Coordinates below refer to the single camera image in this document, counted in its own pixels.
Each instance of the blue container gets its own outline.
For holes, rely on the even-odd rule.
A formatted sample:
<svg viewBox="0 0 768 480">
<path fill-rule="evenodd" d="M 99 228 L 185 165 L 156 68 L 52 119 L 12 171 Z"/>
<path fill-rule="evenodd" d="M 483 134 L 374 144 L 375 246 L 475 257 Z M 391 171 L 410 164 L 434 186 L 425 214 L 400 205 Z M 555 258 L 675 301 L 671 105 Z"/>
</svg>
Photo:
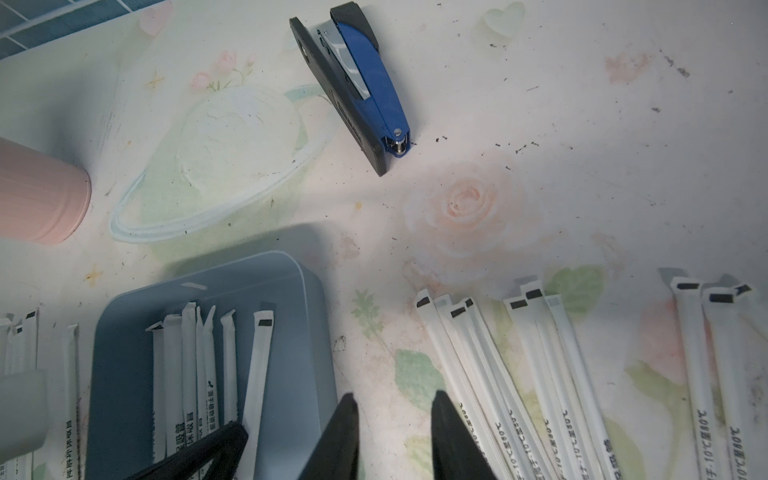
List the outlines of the blue container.
<svg viewBox="0 0 768 480">
<path fill-rule="evenodd" d="M 200 305 L 204 316 L 216 305 L 219 421 L 223 346 L 218 319 L 237 311 L 237 409 L 242 418 L 253 312 L 275 310 L 254 478 L 298 478 L 336 407 L 336 382 L 322 285 L 279 251 L 123 293 L 107 305 L 96 327 L 86 478 L 121 480 L 152 464 L 152 335 L 144 329 L 180 313 L 190 301 Z"/>
</svg>

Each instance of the tile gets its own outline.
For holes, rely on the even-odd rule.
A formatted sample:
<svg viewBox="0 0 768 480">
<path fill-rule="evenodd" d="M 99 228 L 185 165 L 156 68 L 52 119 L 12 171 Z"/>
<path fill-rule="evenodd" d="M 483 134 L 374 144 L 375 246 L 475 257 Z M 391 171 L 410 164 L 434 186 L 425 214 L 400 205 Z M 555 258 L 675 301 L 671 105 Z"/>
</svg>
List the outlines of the tile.
<svg viewBox="0 0 768 480">
<path fill-rule="evenodd" d="M 30 20 L 56 8 L 69 5 L 67 0 L 3 0 L 3 2 Z"/>
<path fill-rule="evenodd" d="M 128 5 L 128 8 L 131 10 L 136 11 L 140 8 L 148 7 L 162 1 L 163 0 L 123 0 L 123 3 Z"/>
<path fill-rule="evenodd" d="M 8 30 L 10 27 L 15 27 L 23 21 L 24 20 L 22 20 L 22 18 L 16 15 L 14 12 L 11 12 L 6 7 L 0 5 L 0 31 Z"/>
<path fill-rule="evenodd" d="M 68 14 L 52 18 L 40 25 L 22 30 L 12 37 L 25 47 L 32 48 L 126 13 L 125 8 L 115 0 L 100 0 Z"/>
<path fill-rule="evenodd" d="M 0 59 L 16 55 L 20 51 L 24 51 L 24 49 L 7 38 L 0 38 Z"/>
</svg>

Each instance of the blue tiled wall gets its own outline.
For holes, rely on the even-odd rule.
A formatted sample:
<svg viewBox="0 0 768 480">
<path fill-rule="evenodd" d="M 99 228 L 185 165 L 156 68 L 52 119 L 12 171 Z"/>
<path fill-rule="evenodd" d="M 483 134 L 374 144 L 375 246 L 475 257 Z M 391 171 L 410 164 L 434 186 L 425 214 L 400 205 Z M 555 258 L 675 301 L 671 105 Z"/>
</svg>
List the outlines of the blue tiled wall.
<svg viewBox="0 0 768 480">
<path fill-rule="evenodd" d="M 0 59 L 161 0 L 0 0 Z"/>
</svg>

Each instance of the floral tablecloth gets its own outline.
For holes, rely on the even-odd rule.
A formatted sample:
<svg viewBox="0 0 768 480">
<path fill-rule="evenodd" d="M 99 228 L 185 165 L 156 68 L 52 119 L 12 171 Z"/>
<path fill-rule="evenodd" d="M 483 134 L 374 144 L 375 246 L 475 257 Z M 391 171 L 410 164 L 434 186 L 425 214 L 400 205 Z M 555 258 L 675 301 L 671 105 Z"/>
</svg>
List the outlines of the floral tablecloth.
<svg viewBox="0 0 768 480">
<path fill-rule="evenodd" d="M 527 276 L 563 296 L 624 477 L 697 478 L 679 327 L 657 268 L 768 289 L 766 6 L 363 5 L 413 139 L 379 178 L 288 27 L 323 22 L 334 5 L 167 1 L 0 61 L 0 136 L 93 181 L 64 243 L 0 241 L 0 309 L 40 307 L 55 418 L 64 327 L 81 326 L 85 445 L 106 303 L 277 249 L 323 281 L 366 478 L 431 478 L 429 406 L 445 376 L 412 308 L 424 286 L 478 301 L 543 426 L 499 302 Z M 768 343 L 740 327 L 762 451 Z M 35 480 L 61 477 L 63 451 L 56 424 Z"/>
</svg>

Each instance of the stapler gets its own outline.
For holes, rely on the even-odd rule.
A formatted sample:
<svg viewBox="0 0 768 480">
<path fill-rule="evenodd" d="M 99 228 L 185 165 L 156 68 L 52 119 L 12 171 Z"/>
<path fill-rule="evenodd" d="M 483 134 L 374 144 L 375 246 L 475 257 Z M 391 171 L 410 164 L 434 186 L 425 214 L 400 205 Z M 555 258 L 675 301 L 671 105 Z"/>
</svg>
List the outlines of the stapler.
<svg viewBox="0 0 768 480">
<path fill-rule="evenodd" d="M 385 152 L 408 153 L 411 131 L 362 10 L 355 2 L 331 8 L 331 19 L 314 35 L 296 17 L 290 27 L 310 70 L 382 176 Z"/>
</svg>

